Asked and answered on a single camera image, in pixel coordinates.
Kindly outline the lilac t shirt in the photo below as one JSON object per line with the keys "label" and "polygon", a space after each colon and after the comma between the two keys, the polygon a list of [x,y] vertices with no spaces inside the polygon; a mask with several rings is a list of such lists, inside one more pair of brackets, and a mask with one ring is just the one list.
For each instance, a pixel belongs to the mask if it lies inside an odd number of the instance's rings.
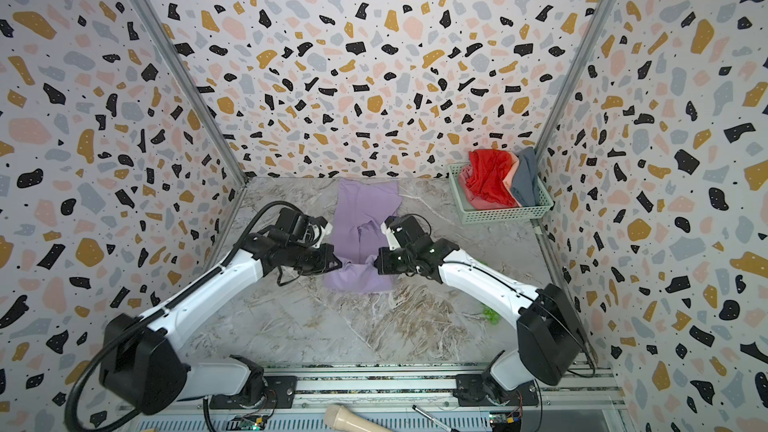
{"label": "lilac t shirt", "polygon": [[401,203],[399,187],[394,181],[340,181],[331,244],[342,267],[325,276],[327,288],[363,294],[394,289],[394,278],[380,275],[374,262],[379,249],[388,245],[381,225],[396,214]]}

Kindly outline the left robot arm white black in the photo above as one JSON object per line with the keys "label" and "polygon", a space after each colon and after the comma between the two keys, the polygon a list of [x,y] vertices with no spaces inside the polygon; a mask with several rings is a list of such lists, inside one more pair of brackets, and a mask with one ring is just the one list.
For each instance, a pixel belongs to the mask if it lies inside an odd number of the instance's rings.
{"label": "left robot arm white black", "polygon": [[100,384],[144,415],[204,397],[227,397],[242,407],[262,403],[267,382],[254,361],[233,355],[185,362],[179,351],[233,297],[270,273],[290,268],[315,275],[340,268],[326,240],[331,224],[286,202],[279,207],[274,224],[250,224],[220,262],[183,290],[138,317],[113,319],[105,331]]}

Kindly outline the mint green plastic basket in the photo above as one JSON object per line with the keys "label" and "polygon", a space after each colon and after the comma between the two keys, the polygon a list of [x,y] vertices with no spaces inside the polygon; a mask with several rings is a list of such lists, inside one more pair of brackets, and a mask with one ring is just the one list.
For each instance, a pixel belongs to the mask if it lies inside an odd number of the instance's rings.
{"label": "mint green plastic basket", "polygon": [[453,197],[458,217],[464,225],[541,219],[554,207],[554,201],[546,190],[544,183],[540,177],[536,177],[537,199],[535,206],[476,209],[466,198],[459,183],[460,172],[465,166],[466,163],[453,163],[447,166],[447,178],[450,185],[450,192]]}

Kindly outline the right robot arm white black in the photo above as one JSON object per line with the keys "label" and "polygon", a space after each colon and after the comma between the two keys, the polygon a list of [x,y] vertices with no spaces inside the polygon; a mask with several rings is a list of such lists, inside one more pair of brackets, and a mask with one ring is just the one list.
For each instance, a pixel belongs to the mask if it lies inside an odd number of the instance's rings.
{"label": "right robot arm white black", "polygon": [[490,307],[515,328],[516,348],[502,351],[480,374],[480,392],[459,398],[504,405],[521,385],[556,386],[579,354],[586,332],[558,286],[544,288],[507,277],[472,257],[456,243],[433,239],[409,214],[381,224],[387,245],[379,249],[380,275],[420,276],[462,291]]}

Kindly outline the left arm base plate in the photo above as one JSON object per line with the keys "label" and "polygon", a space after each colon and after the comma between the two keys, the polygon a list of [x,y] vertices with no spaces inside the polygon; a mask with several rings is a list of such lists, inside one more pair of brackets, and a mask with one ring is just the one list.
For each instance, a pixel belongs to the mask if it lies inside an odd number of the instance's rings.
{"label": "left arm base plate", "polygon": [[282,410],[293,406],[297,376],[268,375],[260,382],[252,381],[233,396],[214,395],[209,400],[211,410]]}

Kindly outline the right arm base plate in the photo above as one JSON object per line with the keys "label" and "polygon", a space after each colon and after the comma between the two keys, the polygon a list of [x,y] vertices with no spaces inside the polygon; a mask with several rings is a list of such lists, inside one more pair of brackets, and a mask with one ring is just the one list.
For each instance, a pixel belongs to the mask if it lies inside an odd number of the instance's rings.
{"label": "right arm base plate", "polygon": [[536,385],[529,381],[514,389],[505,389],[489,373],[459,374],[453,396],[461,407],[536,406],[539,397]]}

